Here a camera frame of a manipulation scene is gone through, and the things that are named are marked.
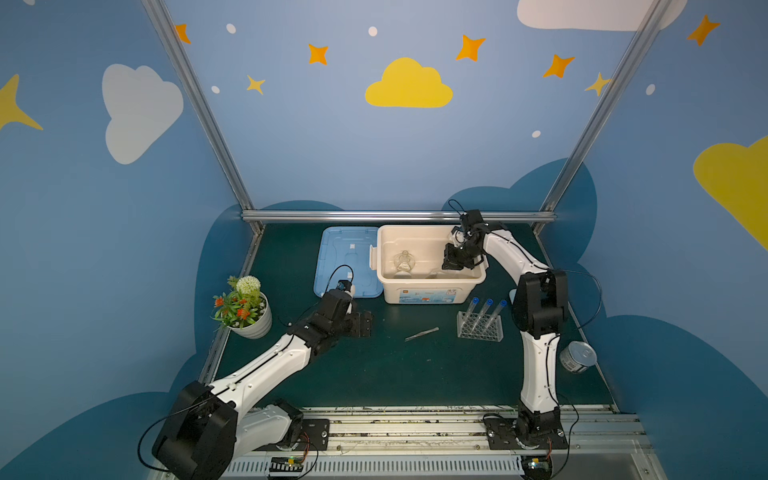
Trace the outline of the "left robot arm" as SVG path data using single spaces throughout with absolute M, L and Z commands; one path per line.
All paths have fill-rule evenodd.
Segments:
M 302 412 L 285 401 L 257 404 L 341 338 L 370 336 L 373 315 L 357 308 L 354 292 L 351 282 L 340 281 L 311 315 L 256 359 L 210 384 L 189 383 L 157 422 L 161 429 L 151 448 L 157 471 L 178 479 L 218 479 L 246 453 L 297 444 Z

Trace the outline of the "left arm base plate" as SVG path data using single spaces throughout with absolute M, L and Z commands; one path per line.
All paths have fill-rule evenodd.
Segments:
M 326 451 L 330 440 L 330 420 L 304 419 L 301 427 L 291 427 L 289 433 L 277 444 L 266 444 L 257 451 L 303 451 L 306 447 L 311 450 Z

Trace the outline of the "light blue bin lid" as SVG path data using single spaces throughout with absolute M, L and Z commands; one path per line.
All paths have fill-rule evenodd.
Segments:
M 355 298 L 377 298 L 383 285 L 370 267 L 370 249 L 377 246 L 377 227 L 335 226 L 326 228 L 321 236 L 313 291 L 317 297 L 349 280 L 355 288 Z

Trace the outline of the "test tube blue cap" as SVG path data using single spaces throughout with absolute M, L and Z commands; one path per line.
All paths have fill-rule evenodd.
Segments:
M 478 313 L 478 315 L 476 317 L 475 323 L 474 323 L 474 325 L 472 327 L 472 331 L 477 330 L 479 328 L 479 326 L 483 323 L 483 320 L 486 317 L 488 310 L 490 309 L 490 307 L 493 304 L 494 304 L 494 301 L 492 299 L 487 299 L 484 302 L 482 308 L 480 309 L 480 311 L 479 311 L 479 313 Z
M 501 312 L 504 310 L 504 308 L 507 306 L 506 300 L 501 300 L 499 304 L 495 307 L 493 312 L 490 314 L 489 318 L 487 319 L 487 322 L 485 324 L 483 332 L 489 331 L 492 326 L 494 325 L 494 322 L 496 319 L 500 316 Z
M 473 297 L 469 303 L 467 310 L 464 312 L 462 329 L 468 328 L 469 325 L 471 324 L 473 320 L 474 311 L 476 310 L 478 304 L 479 304 L 479 298 Z

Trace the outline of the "white plastic storage bin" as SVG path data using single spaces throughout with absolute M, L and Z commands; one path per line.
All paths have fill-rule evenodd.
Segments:
M 488 262 L 472 270 L 442 269 L 451 225 L 385 225 L 377 231 L 377 246 L 370 249 L 370 267 L 377 273 L 389 304 L 462 304 L 475 286 L 486 279 Z M 395 278 L 393 258 L 403 250 L 415 257 L 411 278 Z

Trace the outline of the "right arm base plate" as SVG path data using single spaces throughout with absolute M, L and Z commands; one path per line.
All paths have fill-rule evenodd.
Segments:
M 558 429 L 540 438 L 522 440 L 516 431 L 516 419 L 502 417 L 497 414 L 486 414 L 481 422 L 490 450 L 555 450 L 565 451 L 569 448 L 566 433 Z

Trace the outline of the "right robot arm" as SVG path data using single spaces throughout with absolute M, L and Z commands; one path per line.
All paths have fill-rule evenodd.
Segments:
M 490 256 L 516 284 L 512 316 L 522 339 L 524 375 L 515 435 L 525 445 L 537 444 L 562 430 L 555 361 L 568 306 L 566 272 L 540 262 L 511 231 L 486 221 L 478 210 L 462 212 L 459 219 L 442 268 L 470 269 Z

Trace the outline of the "clear test tube rack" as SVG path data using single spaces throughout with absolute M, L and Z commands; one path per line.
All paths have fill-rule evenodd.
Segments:
M 502 316 L 457 313 L 457 337 L 468 340 L 501 342 L 504 338 Z

